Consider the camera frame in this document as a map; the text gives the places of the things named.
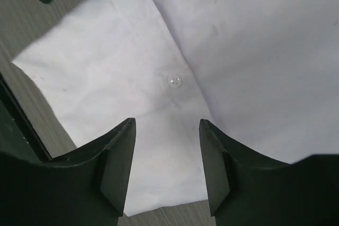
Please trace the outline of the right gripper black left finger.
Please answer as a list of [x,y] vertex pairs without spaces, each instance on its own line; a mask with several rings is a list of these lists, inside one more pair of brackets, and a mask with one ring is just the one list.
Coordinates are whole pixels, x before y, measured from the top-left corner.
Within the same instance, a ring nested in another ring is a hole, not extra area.
[[1,225],[117,225],[135,142],[128,118],[48,162],[1,153]]

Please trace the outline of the white long sleeve shirt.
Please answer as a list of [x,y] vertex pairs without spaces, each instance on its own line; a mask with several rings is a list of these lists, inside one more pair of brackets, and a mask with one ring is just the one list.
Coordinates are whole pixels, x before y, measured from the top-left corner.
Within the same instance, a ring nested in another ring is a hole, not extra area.
[[127,216],[207,199],[201,119],[338,153],[338,0],[87,0],[13,62],[78,147],[136,119]]

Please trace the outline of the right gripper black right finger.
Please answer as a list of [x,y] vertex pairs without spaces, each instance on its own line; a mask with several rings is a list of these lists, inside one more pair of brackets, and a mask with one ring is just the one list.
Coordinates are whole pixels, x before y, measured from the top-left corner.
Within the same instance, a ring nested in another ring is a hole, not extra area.
[[338,225],[338,155],[284,163],[199,125],[211,215],[217,225]]

